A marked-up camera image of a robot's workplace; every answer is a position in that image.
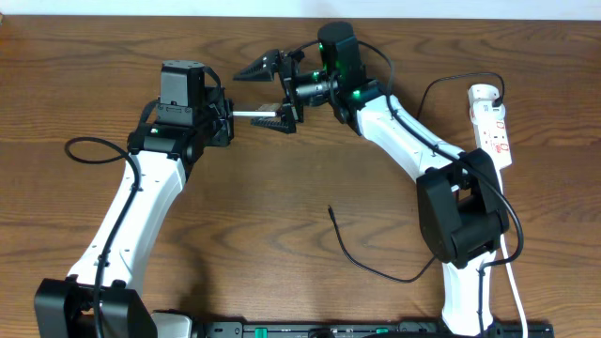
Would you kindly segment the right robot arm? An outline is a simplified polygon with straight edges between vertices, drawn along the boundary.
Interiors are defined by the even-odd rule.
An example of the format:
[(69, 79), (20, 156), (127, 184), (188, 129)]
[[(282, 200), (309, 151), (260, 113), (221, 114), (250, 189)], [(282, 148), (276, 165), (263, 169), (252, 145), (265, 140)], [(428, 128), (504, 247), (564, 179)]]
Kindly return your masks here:
[(501, 264), (497, 251), (509, 209), (493, 160), (481, 148), (466, 152), (443, 141), (403, 108), (390, 84), (369, 77), (362, 60), (367, 45), (350, 23), (325, 24), (313, 43), (321, 69), (301, 71), (299, 47), (269, 50), (235, 75), (245, 82), (278, 80), (284, 91), (279, 118), (257, 117), (254, 125), (293, 133), (304, 107), (328, 103), (341, 123), (382, 148), (416, 185), (420, 232), (442, 264), (442, 324), (453, 335), (500, 336), (489, 274)]

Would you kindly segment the Galaxy S25 Ultra smartphone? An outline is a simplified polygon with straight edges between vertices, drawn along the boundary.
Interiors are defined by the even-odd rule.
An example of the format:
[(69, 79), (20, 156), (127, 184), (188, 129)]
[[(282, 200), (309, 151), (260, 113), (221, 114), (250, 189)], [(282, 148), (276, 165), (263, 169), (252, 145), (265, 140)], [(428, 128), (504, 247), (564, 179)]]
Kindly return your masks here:
[(234, 107), (233, 116), (275, 117), (280, 107), (280, 103), (242, 104)]

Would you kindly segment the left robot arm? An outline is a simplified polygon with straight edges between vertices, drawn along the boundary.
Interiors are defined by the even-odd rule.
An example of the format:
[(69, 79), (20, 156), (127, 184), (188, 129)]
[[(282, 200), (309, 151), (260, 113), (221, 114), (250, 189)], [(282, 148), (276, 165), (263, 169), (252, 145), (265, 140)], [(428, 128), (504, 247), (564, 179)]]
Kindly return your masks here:
[(34, 297), (42, 337), (195, 337), (189, 315), (151, 313), (142, 302), (146, 266), (165, 216), (208, 146), (234, 137), (233, 103), (208, 66), (162, 63), (149, 102), (116, 158), (125, 170), (97, 234), (63, 280), (44, 279)]

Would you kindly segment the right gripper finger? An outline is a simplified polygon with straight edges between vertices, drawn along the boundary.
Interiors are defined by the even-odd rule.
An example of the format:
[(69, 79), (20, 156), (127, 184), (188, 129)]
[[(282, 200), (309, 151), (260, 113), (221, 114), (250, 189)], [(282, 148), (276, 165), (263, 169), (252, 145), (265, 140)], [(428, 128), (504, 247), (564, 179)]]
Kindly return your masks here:
[(248, 67), (236, 73), (234, 81), (241, 82), (272, 82), (281, 64), (282, 53), (272, 49), (258, 57)]
[(286, 122), (281, 120), (273, 120), (267, 117), (255, 117), (251, 120), (251, 125), (260, 128), (266, 128), (273, 131), (279, 131), (285, 134), (296, 132), (295, 122)]

